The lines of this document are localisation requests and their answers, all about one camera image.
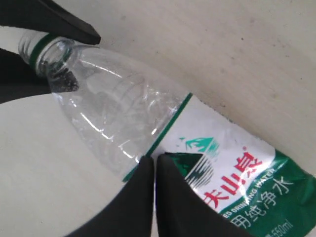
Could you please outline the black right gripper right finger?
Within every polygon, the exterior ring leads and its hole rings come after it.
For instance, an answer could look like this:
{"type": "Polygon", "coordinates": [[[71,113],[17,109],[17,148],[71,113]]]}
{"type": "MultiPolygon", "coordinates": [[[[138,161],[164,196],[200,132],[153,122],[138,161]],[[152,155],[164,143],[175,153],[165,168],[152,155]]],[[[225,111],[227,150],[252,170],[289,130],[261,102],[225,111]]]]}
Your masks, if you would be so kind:
{"type": "Polygon", "coordinates": [[[165,154],[157,159],[157,225],[160,237],[249,236],[208,207],[165,154]]]}

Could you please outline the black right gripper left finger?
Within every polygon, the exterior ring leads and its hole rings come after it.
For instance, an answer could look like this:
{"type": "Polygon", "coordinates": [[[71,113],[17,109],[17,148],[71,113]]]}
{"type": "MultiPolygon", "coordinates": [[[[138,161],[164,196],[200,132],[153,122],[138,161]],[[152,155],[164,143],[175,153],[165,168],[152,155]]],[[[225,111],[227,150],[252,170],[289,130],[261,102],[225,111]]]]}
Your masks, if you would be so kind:
{"type": "Polygon", "coordinates": [[[132,177],[95,217],[69,237],[150,237],[154,205],[154,161],[142,157],[132,177]]]}

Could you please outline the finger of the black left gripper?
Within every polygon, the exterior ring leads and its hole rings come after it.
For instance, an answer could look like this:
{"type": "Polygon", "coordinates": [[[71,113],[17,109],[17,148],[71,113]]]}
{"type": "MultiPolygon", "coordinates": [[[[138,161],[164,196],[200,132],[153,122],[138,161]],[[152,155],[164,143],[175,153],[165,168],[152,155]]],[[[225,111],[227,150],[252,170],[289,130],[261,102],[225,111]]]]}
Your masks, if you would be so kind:
{"type": "Polygon", "coordinates": [[[44,65],[38,76],[20,56],[0,50],[0,102],[50,93],[73,92],[79,89],[74,74],[64,65],[44,65]]]}
{"type": "Polygon", "coordinates": [[[101,41],[89,23],[52,0],[2,0],[0,25],[47,32],[90,45],[101,41]]]}

